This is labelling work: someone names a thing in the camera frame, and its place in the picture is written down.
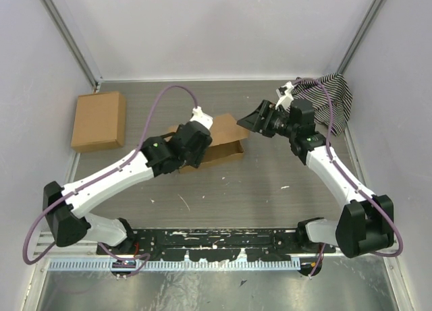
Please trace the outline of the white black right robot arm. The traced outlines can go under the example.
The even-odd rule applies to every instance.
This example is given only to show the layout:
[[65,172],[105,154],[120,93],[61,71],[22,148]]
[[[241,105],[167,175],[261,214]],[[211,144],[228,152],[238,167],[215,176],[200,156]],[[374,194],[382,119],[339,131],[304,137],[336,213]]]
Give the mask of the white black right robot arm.
[[338,221],[315,217],[298,223],[296,239],[302,252],[309,254],[321,244],[329,244],[354,258],[394,244],[392,200],[363,187],[340,161],[326,137],[315,129],[310,101],[296,99],[286,111],[263,100],[237,124],[268,138],[276,134],[287,138],[294,155],[318,175],[341,207]]

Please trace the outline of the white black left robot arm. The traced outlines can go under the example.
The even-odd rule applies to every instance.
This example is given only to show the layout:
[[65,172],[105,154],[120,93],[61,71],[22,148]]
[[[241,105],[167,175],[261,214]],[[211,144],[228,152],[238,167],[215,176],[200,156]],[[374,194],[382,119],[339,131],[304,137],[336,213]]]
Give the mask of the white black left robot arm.
[[184,166],[199,167],[212,142],[211,124],[190,120],[176,131],[147,138],[120,161],[74,183],[53,181],[44,188],[43,208],[55,245],[80,240],[102,243],[119,254],[131,253],[136,235],[123,218],[107,219],[92,210],[125,189]]

